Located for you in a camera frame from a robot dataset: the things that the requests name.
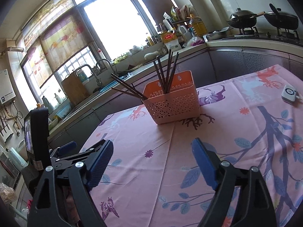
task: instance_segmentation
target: orange basket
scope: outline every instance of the orange basket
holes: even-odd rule
[[[171,91],[163,94],[159,80],[148,83],[143,103],[156,124],[184,120],[200,115],[200,105],[191,71],[176,73]]]

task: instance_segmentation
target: pink tablecloth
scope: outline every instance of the pink tablecloth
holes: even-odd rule
[[[235,167],[258,166],[279,226],[303,197],[303,101],[281,99],[285,84],[303,82],[276,65],[198,89],[201,116],[156,125],[144,105],[109,115],[82,148],[110,139],[114,154],[91,196],[109,227],[197,226],[214,191],[191,151],[199,137]],[[229,226],[239,189],[223,226]]]

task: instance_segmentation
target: cooking oil bottle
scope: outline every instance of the cooking oil bottle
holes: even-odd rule
[[[207,33],[206,27],[201,20],[200,17],[195,17],[194,14],[190,15],[191,20],[189,21],[189,24],[193,28],[194,33],[196,34],[197,37],[202,37]]]

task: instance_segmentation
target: blue gripper pad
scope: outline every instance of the blue gripper pad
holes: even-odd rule
[[[87,172],[86,172],[86,187],[88,191],[91,191],[92,188],[96,187],[102,176],[103,173],[113,155],[114,152],[114,145],[112,141],[107,140],[102,148],[91,154],[94,156],[94,160],[92,160],[92,164],[87,165]]]
[[[207,150],[199,138],[193,140],[191,146],[192,153],[207,185],[211,186],[213,190],[216,190],[219,185],[216,178],[216,171],[221,163],[220,159],[215,152]]]
[[[58,150],[58,156],[61,157],[65,154],[67,154],[68,152],[74,150],[77,147],[77,143],[76,142],[69,142],[67,144],[65,144],[64,146],[62,146],[61,148],[59,148]]]

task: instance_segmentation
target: monitor screen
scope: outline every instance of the monitor screen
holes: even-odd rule
[[[31,117],[28,117],[27,120],[24,122],[25,126],[25,145],[26,145],[26,150],[32,154],[34,154],[33,150],[33,143],[31,140]]]

